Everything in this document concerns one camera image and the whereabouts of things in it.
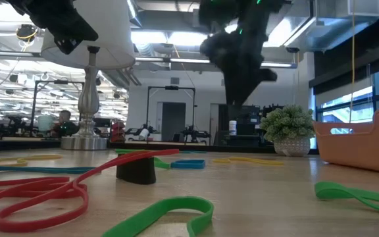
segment black cylinder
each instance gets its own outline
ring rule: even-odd
[[[139,159],[116,166],[116,177],[134,184],[156,183],[155,159]]]

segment person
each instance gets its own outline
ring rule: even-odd
[[[71,112],[63,110],[59,113],[59,122],[54,124],[51,136],[55,138],[62,138],[63,136],[71,136],[78,132],[78,126],[70,121]]]
[[[70,122],[71,112],[63,110],[59,112],[59,124],[64,124],[65,122]]]

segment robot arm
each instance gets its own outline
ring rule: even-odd
[[[224,75],[226,102],[242,105],[262,81],[276,81],[270,69],[261,69],[263,43],[271,13],[277,13],[285,0],[201,0],[199,21],[213,36],[201,45],[206,55]],[[238,28],[228,34],[224,27],[238,18]]]

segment plastic bin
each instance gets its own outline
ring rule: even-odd
[[[349,128],[353,131],[350,134],[333,135],[333,128]],[[379,110],[374,113],[373,123],[315,122],[314,129],[322,160],[379,171]]]

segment window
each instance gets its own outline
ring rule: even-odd
[[[374,112],[379,109],[379,72],[371,76],[373,86],[353,93],[352,123],[372,122]],[[352,94],[342,96],[320,105],[316,110],[316,119],[320,122],[349,122]],[[344,128],[334,128],[332,134],[348,134]]]
[[[372,103],[353,106],[351,122],[372,122],[374,107]],[[350,106],[332,111],[325,111],[322,114],[323,122],[349,122]]]
[[[324,103],[321,105],[321,108],[327,108],[335,105],[340,105],[343,103],[350,103],[352,94],[345,95],[343,97],[334,99],[332,101],[329,101],[327,103]],[[372,97],[372,86],[369,86],[367,88],[361,89],[357,92],[353,92],[353,100],[358,99],[364,99],[364,98],[371,98]]]

